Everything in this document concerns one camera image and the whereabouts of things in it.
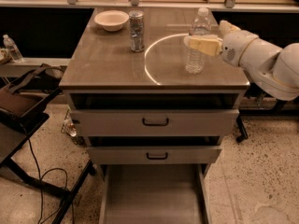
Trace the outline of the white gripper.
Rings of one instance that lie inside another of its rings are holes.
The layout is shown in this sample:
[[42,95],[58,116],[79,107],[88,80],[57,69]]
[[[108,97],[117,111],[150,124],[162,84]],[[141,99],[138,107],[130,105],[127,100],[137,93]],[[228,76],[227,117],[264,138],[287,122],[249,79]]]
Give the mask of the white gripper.
[[238,67],[247,46],[258,36],[246,30],[240,30],[239,27],[225,20],[220,21],[219,29],[224,35],[223,40],[217,35],[187,35],[184,37],[184,44],[208,56],[217,56],[221,53],[225,62]]

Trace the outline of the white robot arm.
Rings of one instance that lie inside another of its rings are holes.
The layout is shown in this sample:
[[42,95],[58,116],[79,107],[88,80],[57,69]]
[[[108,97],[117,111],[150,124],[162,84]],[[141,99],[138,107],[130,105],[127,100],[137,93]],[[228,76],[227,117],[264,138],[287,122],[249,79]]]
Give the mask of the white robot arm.
[[282,101],[299,96],[299,44],[285,48],[228,21],[221,21],[218,35],[187,35],[188,49],[209,57],[220,55],[234,67],[242,68],[259,88]]

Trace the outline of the brown shoulder bag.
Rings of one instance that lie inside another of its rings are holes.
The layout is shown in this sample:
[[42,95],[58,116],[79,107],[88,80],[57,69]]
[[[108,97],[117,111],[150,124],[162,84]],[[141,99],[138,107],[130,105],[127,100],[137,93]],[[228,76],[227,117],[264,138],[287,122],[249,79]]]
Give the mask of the brown shoulder bag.
[[42,63],[0,89],[0,122],[25,133],[60,92],[62,68]]

